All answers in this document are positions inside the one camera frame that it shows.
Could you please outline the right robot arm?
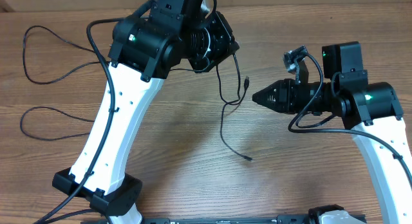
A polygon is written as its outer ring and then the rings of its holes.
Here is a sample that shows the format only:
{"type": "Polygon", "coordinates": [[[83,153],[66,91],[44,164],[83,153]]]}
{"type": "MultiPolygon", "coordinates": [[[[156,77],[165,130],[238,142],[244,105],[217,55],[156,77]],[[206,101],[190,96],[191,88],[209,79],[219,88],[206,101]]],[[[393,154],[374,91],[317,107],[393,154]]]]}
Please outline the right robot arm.
{"type": "Polygon", "coordinates": [[[253,101],[277,113],[292,115],[293,133],[333,133],[325,121],[301,126],[306,115],[339,117],[341,133],[349,134],[368,168],[384,223],[411,222],[411,151],[404,112],[387,82],[369,83],[359,42],[323,46],[315,62],[317,82],[309,82],[306,47],[283,56],[293,79],[274,82],[253,94],[253,101]]]}

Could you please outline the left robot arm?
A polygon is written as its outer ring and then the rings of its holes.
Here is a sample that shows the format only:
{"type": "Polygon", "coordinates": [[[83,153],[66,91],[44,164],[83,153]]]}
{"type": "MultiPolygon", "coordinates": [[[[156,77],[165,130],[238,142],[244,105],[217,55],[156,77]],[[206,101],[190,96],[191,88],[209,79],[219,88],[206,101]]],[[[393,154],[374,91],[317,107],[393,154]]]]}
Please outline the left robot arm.
{"type": "Polygon", "coordinates": [[[125,169],[148,107],[181,60],[205,73],[238,48],[224,16],[203,0],[148,0],[115,19],[109,54],[101,60],[107,77],[102,103],[80,156],[55,174],[53,186],[88,200],[108,223],[140,223],[135,201],[142,182],[125,169]]]}

